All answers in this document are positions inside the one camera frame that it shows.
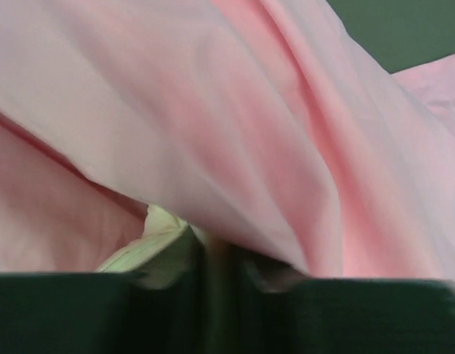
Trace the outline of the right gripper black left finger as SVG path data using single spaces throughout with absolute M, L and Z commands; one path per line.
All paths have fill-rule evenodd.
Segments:
M 204 265 L 185 235 L 127 273 L 0 274 L 0 353 L 199 353 Z

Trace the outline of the cream white pillow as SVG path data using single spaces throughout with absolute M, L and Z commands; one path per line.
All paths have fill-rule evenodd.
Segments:
M 140 237 L 113 253 L 96 272 L 129 276 L 144 289 L 167 290 L 206 280 L 206 245 L 198 230 L 159 206 L 149 206 Z

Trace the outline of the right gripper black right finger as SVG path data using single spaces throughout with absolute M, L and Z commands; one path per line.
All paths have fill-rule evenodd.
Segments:
M 315 278 L 232 251 L 241 353 L 455 353 L 455 283 Z

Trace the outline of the pink pillowcase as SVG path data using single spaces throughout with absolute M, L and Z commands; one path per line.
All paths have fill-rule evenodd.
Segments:
M 455 280 L 455 54 L 389 74 L 325 1 L 0 1 L 0 271 L 94 271 L 152 205 Z

